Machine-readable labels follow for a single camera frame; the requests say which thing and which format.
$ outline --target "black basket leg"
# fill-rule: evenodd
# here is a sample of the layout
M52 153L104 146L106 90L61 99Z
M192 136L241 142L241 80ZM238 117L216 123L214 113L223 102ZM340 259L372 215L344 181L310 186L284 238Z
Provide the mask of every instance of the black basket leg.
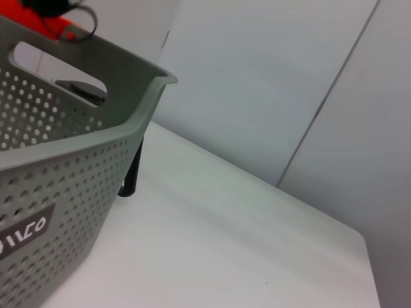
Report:
M139 174L141 150L143 149L143 141L141 141L140 147L131 163L130 169L127 172L126 178L124 179L124 186L121 186L118 196L120 197L130 197L136 192L137 187L137 176Z

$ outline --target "basket handle hole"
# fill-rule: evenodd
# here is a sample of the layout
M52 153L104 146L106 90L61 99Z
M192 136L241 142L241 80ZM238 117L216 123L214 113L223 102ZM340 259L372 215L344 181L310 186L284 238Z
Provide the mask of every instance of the basket handle hole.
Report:
M19 42L11 55L15 62L13 64L17 64L37 77L55 83L75 96L80 96L94 107L101 106L107 100L107 88L102 81L32 45ZM27 85L27 81L22 80L21 82L22 85ZM41 94L48 95L43 89L39 91L43 91Z

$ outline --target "basket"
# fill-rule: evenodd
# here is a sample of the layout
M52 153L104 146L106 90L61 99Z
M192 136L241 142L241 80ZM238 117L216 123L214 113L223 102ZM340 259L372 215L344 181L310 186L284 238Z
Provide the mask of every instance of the basket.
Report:
M177 79L99 37L56 42L4 17L0 37L0 307L32 308L91 251ZM21 41L101 80L107 101L97 107L19 67L11 50Z

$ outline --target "red object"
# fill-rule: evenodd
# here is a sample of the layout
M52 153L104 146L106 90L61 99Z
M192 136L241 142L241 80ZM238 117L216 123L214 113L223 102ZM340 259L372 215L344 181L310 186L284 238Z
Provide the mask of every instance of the red object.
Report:
M0 15L30 28L52 40L58 40L66 27L73 24L62 18L42 19L31 9L23 7L19 0L0 0Z
M76 40L76 34L73 31L68 31L66 34L66 40L70 40L70 41Z

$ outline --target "white table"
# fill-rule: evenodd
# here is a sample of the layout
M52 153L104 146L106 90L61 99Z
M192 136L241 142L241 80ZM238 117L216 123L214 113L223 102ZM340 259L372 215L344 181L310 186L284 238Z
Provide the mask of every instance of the white table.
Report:
M363 237L171 132L43 308L377 308Z

